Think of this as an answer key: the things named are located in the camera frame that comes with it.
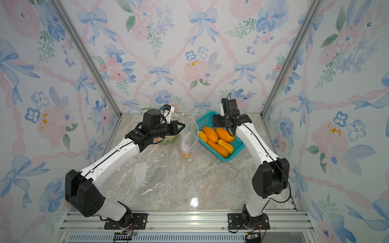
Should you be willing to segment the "clear zip-top bag green print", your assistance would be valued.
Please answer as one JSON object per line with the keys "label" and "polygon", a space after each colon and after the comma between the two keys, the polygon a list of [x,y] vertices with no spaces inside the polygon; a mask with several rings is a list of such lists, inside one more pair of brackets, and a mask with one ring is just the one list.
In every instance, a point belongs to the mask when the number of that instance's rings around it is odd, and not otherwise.
{"label": "clear zip-top bag green print", "polygon": [[172,114],[175,111],[174,106],[165,104],[160,109],[149,109],[143,115],[141,130],[144,135],[143,145],[156,144],[155,139],[165,139],[168,136],[178,135],[185,124],[177,120],[172,120]]}

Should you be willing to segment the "small yellow mango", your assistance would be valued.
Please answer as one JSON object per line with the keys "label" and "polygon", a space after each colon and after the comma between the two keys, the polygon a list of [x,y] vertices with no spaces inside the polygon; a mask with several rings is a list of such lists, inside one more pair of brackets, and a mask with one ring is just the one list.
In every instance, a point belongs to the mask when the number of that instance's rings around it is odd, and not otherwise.
{"label": "small yellow mango", "polygon": [[222,139],[219,139],[218,140],[218,145],[220,145],[221,147],[226,149],[229,152],[229,154],[234,153],[234,147],[231,144],[229,144],[228,142],[226,142],[226,141],[224,141]]}

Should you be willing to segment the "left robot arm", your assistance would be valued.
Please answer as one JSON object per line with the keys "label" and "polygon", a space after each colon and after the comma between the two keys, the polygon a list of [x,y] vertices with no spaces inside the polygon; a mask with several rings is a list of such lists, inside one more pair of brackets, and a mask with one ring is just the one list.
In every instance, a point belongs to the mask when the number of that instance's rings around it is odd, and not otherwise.
{"label": "left robot arm", "polygon": [[98,216],[121,228],[129,227],[133,221],[131,209],[106,198],[99,189],[125,162],[154,145],[156,138],[178,135],[185,128],[185,124],[171,119],[173,113],[174,107],[168,104],[149,109],[142,122],[102,158],[80,171],[69,171],[65,176],[65,200],[85,217]]}

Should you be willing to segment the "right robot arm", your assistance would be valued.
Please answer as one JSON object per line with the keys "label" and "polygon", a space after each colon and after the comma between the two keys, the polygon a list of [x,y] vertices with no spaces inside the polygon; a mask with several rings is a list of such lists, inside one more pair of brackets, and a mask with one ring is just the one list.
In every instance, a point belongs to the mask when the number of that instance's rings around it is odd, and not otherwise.
{"label": "right robot arm", "polygon": [[254,193],[243,206],[243,224],[247,229],[269,229],[268,216],[264,210],[270,201],[275,200],[275,195],[289,187],[288,160],[280,158],[268,147],[251,118],[247,114],[240,114],[235,99],[221,100],[220,114],[212,117],[212,126],[231,130],[254,158],[257,164],[257,170],[251,180]]}

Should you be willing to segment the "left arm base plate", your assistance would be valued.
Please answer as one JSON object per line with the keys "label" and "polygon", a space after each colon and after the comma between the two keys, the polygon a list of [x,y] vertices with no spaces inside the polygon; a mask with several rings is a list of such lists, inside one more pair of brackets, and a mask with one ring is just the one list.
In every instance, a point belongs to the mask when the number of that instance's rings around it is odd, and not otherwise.
{"label": "left arm base plate", "polygon": [[119,221],[107,219],[104,225],[105,230],[145,230],[148,219],[147,213],[132,213],[125,215]]}

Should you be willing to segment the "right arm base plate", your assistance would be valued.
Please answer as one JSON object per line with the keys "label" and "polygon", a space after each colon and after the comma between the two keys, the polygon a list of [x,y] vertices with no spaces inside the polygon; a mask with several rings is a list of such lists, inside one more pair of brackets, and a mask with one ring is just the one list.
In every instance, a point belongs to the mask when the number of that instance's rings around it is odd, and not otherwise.
{"label": "right arm base plate", "polygon": [[257,217],[251,217],[249,214],[242,213],[230,213],[228,214],[228,223],[230,230],[269,230],[269,217],[266,213],[263,213]]}

